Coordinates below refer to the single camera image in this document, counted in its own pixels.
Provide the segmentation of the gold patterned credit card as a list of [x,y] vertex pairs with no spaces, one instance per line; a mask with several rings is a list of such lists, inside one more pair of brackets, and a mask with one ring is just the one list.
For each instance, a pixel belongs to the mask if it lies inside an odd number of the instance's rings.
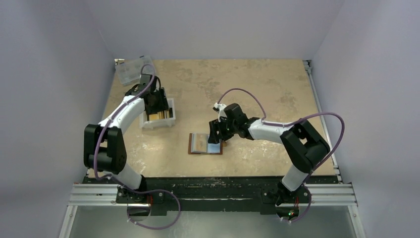
[[204,133],[192,134],[191,152],[206,153],[208,150],[208,135]]

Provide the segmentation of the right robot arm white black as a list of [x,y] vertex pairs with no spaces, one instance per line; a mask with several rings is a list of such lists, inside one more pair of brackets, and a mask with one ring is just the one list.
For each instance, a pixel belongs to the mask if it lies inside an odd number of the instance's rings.
[[248,140],[265,140],[282,144],[292,165],[277,185],[274,197],[278,205],[295,201],[298,190],[330,152],[330,147],[306,119],[294,125],[281,126],[263,119],[248,118],[241,107],[215,103],[218,118],[209,122],[208,143],[227,141],[234,135]]

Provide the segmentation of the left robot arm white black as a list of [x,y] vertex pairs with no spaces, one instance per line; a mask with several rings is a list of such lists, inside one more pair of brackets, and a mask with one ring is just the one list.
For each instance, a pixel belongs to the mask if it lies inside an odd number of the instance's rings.
[[167,110],[168,102],[160,79],[142,74],[122,102],[105,119],[84,129],[83,162],[96,180],[113,180],[128,190],[128,196],[141,203],[148,196],[146,178],[127,162],[123,135],[140,114]]

